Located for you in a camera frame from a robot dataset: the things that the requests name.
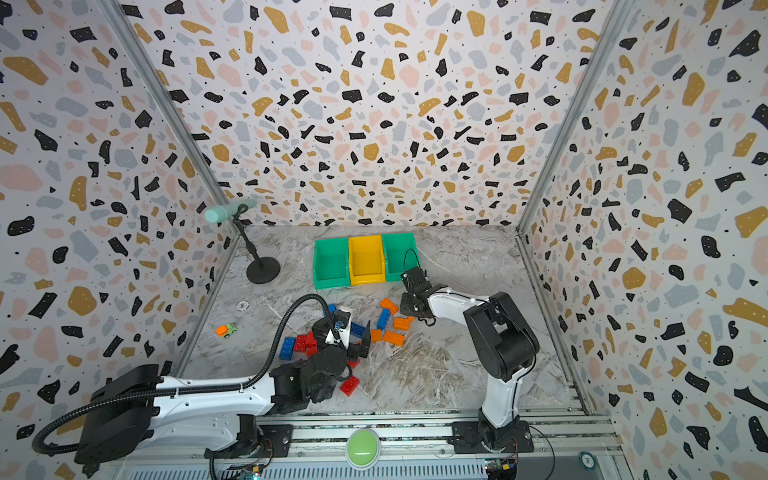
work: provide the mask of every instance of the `green plastic bin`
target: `green plastic bin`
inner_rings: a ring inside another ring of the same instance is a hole
[[[413,233],[382,235],[382,242],[384,243],[386,281],[399,282],[403,272],[419,265],[419,250],[416,248],[416,237]]]
[[[315,262],[312,267],[315,288],[349,286],[349,241],[346,238],[326,238],[315,241]]]

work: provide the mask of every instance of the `toy car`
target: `toy car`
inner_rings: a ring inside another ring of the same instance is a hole
[[[230,335],[235,333],[237,331],[237,327],[234,323],[227,323],[226,325],[222,325],[219,328],[216,329],[216,334],[218,336],[222,336],[225,339],[230,338]]]

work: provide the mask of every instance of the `green button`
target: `green button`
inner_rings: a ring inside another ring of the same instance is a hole
[[[358,430],[349,437],[346,443],[346,453],[349,460],[359,466],[370,465],[379,452],[379,440],[370,430]]]

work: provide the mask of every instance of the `plastic bin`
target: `plastic bin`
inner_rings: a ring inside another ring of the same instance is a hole
[[[386,281],[399,282],[401,273],[419,265],[421,259],[419,259],[419,250],[416,248],[416,237],[413,233],[382,235],[382,242],[386,259]]]
[[[315,288],[349,286],[349,247],[346,238],[326,238],[315,241],[315,262],[312,268]]]
[[[349,281],[352,285],[386,281],[381,235],[349,238]]]

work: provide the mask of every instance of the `round black base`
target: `round black base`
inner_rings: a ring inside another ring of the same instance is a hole
[[[261,257],[261,263],[254,260],[248,266],[245,275],[251,283],[269,283],[280,273],[280,262],[272,257]]]

